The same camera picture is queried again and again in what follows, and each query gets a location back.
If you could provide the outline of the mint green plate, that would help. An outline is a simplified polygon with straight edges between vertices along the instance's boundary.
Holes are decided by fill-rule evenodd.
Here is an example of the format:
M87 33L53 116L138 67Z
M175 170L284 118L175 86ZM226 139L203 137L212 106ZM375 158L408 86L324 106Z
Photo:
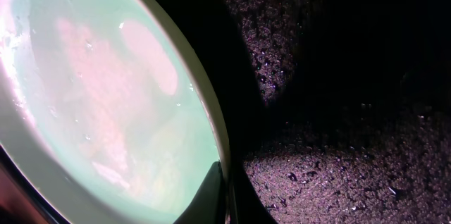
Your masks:
M175 223L230 152L155 0L1 0L1 145L69 223Z

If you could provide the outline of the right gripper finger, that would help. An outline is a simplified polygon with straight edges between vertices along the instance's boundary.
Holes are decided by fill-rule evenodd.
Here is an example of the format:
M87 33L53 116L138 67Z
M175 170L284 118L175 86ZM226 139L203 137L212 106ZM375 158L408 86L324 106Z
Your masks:
M193 200L174 224L224 224L225 204L226 184L217 161L212 163Z

